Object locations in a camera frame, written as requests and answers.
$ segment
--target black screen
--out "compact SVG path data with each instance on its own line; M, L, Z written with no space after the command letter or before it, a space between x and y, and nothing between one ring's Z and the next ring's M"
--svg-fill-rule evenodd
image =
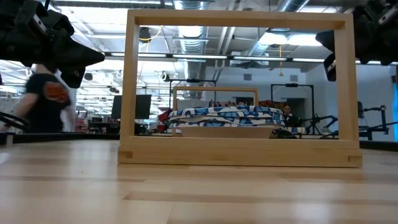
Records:
M152 95L136 95L136 119L149 119L150 99ZM122 110L122 96L114 96L112 119L120 119Z

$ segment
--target orange graphic print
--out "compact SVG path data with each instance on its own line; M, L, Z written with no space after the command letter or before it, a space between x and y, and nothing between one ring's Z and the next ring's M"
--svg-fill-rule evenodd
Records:
M64 103L69 100L68 91L61 83L47 82L44 85L44 96L52 101Z

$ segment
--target wooden tabletop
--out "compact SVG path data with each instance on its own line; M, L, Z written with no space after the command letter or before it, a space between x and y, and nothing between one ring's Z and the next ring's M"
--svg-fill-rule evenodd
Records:
M118 145L0 148L0 223L398 223L393 152L365 150L363 170L148 166L118 165Z

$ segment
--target white wall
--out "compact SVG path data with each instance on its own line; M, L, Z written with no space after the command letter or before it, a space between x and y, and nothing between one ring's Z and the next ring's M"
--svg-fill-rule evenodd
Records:
M382 67L373 65L357 65L358 100L364 108L387 106L386 121L393 122L394 86L391 82L391 70L394 67ZM337 90L335 82L328 82L323 66L320 65L307 73L307 83L314 85L315 90L315 113L319 116L338 115ZM381 124L380 112L370 111L365 113L368 126ZM330 128L332 131L338 129L336 123ZM376 141L394 141L394 128L390 129L388 135L374 133Z
M207 79L213 78L214 67L207 67ZM217 86L237 86L237 87L255 87L259 89L259 100L271 100L271 83L272 84L286 84L290 82L290 75L298 75L299 84L305 84L305 74L296 68L284 68L282 70L284 76L280 77L280 69L276 68L273 71L269 69L250 68L243 70L242 68L225 67ZM243 74L251 74L251 81L244 81ZM204 93L206 100L214 99L214 92L208 91ZM242 92L218 92L217 101L235 101L234 97L253 97L253 93ZM285 101L285 98L310 98L305 90L302 88L286 88L282 86L274 87L274 101Z

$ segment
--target black t-shirt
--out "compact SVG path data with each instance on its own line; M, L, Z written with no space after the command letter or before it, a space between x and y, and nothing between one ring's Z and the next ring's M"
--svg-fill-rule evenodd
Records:
M51 74L32 75L26 83L26 93L39 96L27 114L28 133L59 133L63 124L61 111L70 105L68 90Z

